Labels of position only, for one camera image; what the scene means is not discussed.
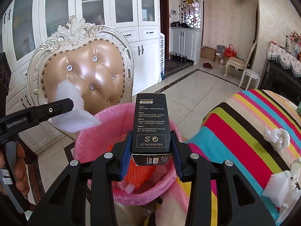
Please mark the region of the person's left hand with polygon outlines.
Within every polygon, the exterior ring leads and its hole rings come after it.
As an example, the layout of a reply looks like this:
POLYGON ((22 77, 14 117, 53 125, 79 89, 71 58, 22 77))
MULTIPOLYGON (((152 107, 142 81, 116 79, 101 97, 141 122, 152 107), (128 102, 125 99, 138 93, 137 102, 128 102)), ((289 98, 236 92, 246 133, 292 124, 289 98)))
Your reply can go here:
POLYGON ((16 188, 22 193, 23 196, 27 196, 30 188, 27 177, 27 166, 24 162, 25 152, 19 143, 17 144, 16 155, 17 159, 14 167, 14 174, 16 176, 16 188))

